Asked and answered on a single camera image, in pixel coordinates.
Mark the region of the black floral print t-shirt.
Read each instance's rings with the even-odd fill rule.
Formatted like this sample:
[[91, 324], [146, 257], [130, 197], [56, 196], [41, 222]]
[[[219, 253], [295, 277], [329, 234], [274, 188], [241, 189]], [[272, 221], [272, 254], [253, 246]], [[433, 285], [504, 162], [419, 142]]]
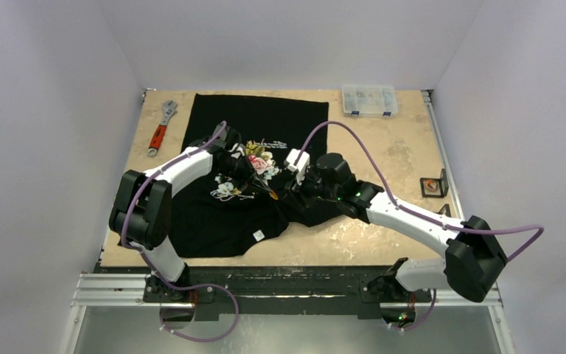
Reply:
[[236, 257], [259, 241], [278, 237], [292, 222], [317, 226], [340, 216], [330, 202], [308, 209], [285, 203], [291, 172], [288, 153], [302, 148], [312, 159], [326, 154], [327, 103], [239, 95], [195, 96], [180, 153], [208, 139], [222, 121], [240, 135], [246, 156], [279, 199], [239, 191], [218, 169], [172, 200], [170, 240], [183, 258]]

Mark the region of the orange yellow round brooch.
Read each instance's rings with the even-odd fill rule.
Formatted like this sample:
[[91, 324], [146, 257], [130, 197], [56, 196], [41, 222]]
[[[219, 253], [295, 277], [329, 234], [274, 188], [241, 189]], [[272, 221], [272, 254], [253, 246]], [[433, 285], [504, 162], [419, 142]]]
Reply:
[[269, 192], [269, 196], [270, 196], [273, 200], [276, 200], [276, 201], [278, 201], [278, 199], [279, 199], [278, 195], [277, 195], [274, 191], [272, 191], [272, 190]]

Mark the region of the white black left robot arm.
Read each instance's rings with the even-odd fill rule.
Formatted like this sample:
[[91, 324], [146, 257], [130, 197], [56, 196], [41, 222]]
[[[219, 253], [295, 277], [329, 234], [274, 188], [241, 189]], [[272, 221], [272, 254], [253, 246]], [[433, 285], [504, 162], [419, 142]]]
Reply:
[[152, 276], [162, 282], [162, 293], [173, 302], [184, 300], [195, 288], [189, 281], [188, 265], [169, 237], [172, 200], [178, 192], [218, 169], [241, 192], [278, 198], [242, 149], [240, 135], [222, 121], [208, 139], [193, 142], [168, 162], [122, 175], [109, 228], [120, 236], [122, 247], [141, 256]]

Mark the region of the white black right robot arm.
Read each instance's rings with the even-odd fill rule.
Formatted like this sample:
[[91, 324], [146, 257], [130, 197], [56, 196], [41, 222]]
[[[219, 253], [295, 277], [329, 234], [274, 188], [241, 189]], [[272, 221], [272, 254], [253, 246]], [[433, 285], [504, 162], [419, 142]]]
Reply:
[[397, 260], [367, 286], [385, 283], [392, 299], [434, 288], [482, 302], [506, 267], [507, 256], [486, 221], [472, 217], [462, 223], [390, 198], [385, 188], [356, 179], [339, 153], [325, 154], [313, 164], [308, 153], [293, 149], [284, 166], [292, 174], [286, 196], [297, 207], [330, 202], [348, 218], [394, 230], [437, 253], [431, 260]]

